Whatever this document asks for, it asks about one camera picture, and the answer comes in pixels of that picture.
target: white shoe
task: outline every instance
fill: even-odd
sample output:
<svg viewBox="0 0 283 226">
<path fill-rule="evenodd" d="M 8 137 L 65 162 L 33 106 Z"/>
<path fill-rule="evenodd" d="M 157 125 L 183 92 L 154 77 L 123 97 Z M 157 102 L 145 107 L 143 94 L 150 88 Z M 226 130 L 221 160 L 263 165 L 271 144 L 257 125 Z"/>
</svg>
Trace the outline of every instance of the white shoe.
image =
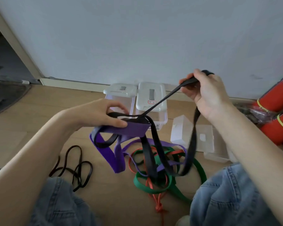
<svg viewBox="0 0 283 226">
<path fill-rule="evenodd" d="M 190 226 L 190 216 L 186 215 L 181 217 L 175 226 Z"/>
</svg>

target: person's left arm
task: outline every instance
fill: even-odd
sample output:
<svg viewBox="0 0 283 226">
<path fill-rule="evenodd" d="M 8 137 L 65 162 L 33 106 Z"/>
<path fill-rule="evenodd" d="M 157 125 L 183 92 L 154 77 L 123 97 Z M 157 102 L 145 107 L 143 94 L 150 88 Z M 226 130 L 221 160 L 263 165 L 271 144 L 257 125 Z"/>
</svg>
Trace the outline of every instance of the person's left arm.
<svg viewBox="0 0 283 226">
<path fill-rule="evenodd" d="M 128 113 L 120 102 L 106 99 L 59 112 L 0 170 L 0 226 L 28 223 L 42 186 L 73 132 L 84 126 L 127 126 L 107 116 L 110 107 Z"/>
</svg>

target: rolled red mat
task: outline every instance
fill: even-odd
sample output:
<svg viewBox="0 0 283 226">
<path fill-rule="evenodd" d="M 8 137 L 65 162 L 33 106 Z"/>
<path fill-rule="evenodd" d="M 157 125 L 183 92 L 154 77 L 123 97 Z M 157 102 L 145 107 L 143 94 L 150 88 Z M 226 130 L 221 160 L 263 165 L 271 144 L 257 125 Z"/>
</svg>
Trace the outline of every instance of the rolled red mat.
<svg viewBox="0 0 283 226">
<path fill-rule="evenodd" d="M 280 112 L 283 110 L 283 79 L 254 102 L 253 106 L 260 107 L 267 112 Z"/>
<path fill-rule="evenodd" d="M 261 131 L 276 145 L 283 144 L 283 113 L 262 126 Z"/>
</svg>

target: door frame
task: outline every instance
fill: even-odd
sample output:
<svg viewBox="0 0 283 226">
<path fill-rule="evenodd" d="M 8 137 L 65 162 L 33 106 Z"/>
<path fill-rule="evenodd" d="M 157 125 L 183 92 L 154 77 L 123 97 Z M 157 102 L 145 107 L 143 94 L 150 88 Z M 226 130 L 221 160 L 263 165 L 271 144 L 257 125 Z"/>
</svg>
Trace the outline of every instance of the door frame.
<svg viewBox="0 0 283 226">
<path fill-rule="evenodd" d="M 0 14 L 0 32 L 2 33 L 4 38 L 8 41 L 8 43 L 11 45 L 11 47 L 14 49 L 14 51 L 19 56 L 19 58 L 22 60 L 24 65 L 28 68 L 32 76 L 37 80 L 44 78 L 43 74 L 37 68 L 37 66 L 31 59 L 31 57 L 28 55 L 26 50 L 24 50 L 19 40 L 16 38 L 15 34 L 8 26 L 7 22 L 5 21 L 5 19 L 1 14 Z"/>
</svg>

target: plastic lid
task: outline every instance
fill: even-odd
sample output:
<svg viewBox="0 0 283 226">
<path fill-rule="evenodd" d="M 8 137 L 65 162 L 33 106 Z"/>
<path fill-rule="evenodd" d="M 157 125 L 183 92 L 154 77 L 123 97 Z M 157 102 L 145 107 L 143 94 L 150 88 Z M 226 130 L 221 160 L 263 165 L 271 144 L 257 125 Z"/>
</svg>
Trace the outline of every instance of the plastic lid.
<svg viewBox="0 0 283 226">
<path fill-rule="evenodd" d="M 137 86 L 115 83 L 110 85 L 107 89 L 103 91 L 104 94 L 109 94 L 113 96 L 133 98 L 136 96 Z"/>
<path fill-rule="evenodd" d="M 166 96 L 164 84 L 142 82 L 138 85 L 136 108 L 146 111 Z M 166 111 L 166 100 L 154 108 L 153 112 Z"/>
</svg>

